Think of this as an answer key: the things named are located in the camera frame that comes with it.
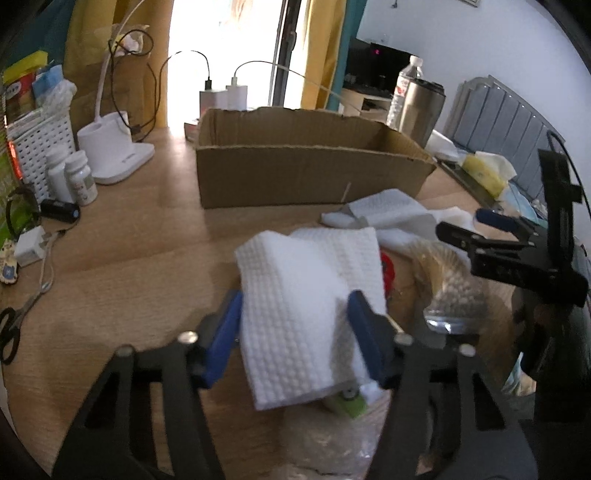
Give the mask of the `white pill bottle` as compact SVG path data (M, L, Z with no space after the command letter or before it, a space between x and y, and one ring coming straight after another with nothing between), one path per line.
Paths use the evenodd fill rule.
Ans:
M45 155L46 178L53 198L65 203L75 203L65 174L65 160L70 155L64 144L53 146Z
M66 159L64 171L72 194L80 206L87 206L97 199L98 190L83 150L74 152Z

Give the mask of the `red plush ball keychain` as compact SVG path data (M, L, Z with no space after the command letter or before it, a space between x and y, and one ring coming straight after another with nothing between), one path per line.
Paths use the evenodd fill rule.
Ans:
M389 297L394 289L394 280L396 279L396 270L390 256L385 251L380 251L385 295Z

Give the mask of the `white perforated storage basket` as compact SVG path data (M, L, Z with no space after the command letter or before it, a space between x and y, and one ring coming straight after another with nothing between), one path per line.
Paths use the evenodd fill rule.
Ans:
M51 197L46 178L46 154L54 146L63 145L69 154L76 150L74 133L68 109L49 116L31 126L20 135L11 134L23 182L34 192L36 200Z

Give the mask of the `black television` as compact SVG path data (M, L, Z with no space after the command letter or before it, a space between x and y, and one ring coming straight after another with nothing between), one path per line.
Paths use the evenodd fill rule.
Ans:
M410 64L411 56L406 51L354 38L349 42L344 87L392 98L399 74Z

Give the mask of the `yellow tissue pack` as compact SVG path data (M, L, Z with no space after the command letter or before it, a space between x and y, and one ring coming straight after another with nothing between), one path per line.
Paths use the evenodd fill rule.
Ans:
M509 181L517 176L514 166L503 155L477 151L468 154L462 169L476 180L494 199L508 187Z

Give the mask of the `white plastic container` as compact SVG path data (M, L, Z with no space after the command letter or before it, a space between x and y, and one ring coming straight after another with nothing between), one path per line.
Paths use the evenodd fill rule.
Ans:
M458 162L460 160L460 154L454 143L437 130L432 131L427 145L425 146L425 150L433 157L440 160L453 162Z

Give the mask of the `green snack package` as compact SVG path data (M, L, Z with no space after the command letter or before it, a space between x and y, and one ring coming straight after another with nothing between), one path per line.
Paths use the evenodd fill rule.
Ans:
M39 212L32 190L14 173L10 154L1 148L1 244L39 224Z

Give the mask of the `cotton swab bag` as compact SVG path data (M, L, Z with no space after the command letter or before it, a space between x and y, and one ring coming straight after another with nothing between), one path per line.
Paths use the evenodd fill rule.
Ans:
M415 240L409 246L426 306L427 326L446 335L479 335L488 317L487 289L466 259L442 242Z

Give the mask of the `white foam sheet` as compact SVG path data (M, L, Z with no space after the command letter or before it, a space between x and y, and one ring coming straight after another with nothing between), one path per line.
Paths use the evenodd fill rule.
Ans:
M349 294L386 312L372 228L263 231L235 250L240 348L257 410L308 403L370 383L349 325Z
M381 247L408 256L419 240L437 241L441 222L476 233L474 217L459 207L428 209L398 189L388 189L346 204L339 211L322 214L325 226L339 229L376 230Z

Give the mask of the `bubble wrap bag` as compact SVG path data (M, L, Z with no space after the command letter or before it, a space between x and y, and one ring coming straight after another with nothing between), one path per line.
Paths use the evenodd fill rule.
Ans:
M321 402L288 407L280 428L281 463L270 479L363 479L390 403L386 392L356 419Z

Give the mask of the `black cylindrical device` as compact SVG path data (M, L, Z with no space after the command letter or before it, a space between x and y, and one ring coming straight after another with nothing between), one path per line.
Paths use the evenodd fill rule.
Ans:
M74 224L81 216L80 207L76 203L55 199L44 199L39 209L42 217L67 224Z

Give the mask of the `white desk lamp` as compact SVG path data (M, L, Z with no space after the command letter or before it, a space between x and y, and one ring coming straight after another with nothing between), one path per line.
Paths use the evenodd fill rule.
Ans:
M142 1L137 1L119 27L111 33L99 73L93 121L77 133L78 146L85 152L94 180L99 185L113 185L127 179L146 164L155 152L150 143L132 141L126 112L101 115L107 69L116 50L116 41L122 39L124 27L141 5Z

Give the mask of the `stainless steel tumbler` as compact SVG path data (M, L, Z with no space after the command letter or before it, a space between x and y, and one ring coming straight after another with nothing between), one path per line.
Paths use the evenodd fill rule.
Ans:
M412 80L401 111L398 130L424 148L443 111L444 87L424 79Z

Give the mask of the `black scissors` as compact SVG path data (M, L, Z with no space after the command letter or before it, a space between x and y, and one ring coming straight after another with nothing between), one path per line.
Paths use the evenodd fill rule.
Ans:
M52 287L51 282L42 283L38 291L35 292L22 307L15 309L7 307L1 312L1 363L10 365L18 352L22 323L35 306L37 301L46 294Z

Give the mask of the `white pill bottle rear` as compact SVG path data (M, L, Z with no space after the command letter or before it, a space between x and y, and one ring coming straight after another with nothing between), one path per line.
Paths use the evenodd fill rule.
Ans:
M53 198L65 203L75 203L65 174L65 160L70 155L64 144L53 146L45 155L46 178Z

